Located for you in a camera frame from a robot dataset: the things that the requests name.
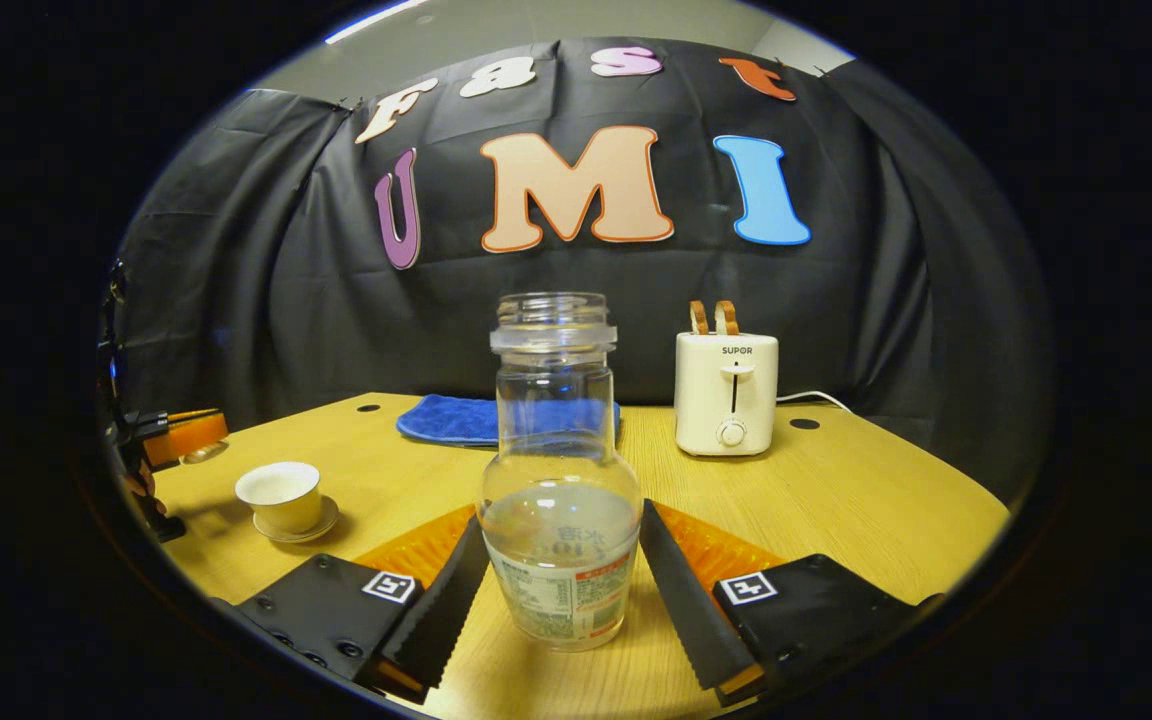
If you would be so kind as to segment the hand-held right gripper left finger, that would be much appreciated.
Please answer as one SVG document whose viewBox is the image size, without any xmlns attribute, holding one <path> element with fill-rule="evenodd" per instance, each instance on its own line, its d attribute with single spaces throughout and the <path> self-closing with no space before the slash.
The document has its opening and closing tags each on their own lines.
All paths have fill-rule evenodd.
<svg viewBox="0 0 1152 720">
<path fill-rule="evenodd" d="M 316 553 L 247 600 L 212 605 L 271 646 L 420 705 L 442 683 L 486 564 L 468 503 L 356 559 Z"/>
</svg>

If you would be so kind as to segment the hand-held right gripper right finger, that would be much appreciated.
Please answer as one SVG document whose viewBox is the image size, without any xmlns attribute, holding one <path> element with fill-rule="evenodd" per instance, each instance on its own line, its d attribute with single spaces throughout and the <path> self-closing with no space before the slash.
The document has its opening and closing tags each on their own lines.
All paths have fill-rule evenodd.
<svg viewBox="0 0 1152 720">
<path fill-rule="evenodd" d="M 929 614 L 826 553 L 783 559 L 646 500 L 641 547 L 699 685 L 723 707 L 827 682 Z"/>
</svg>

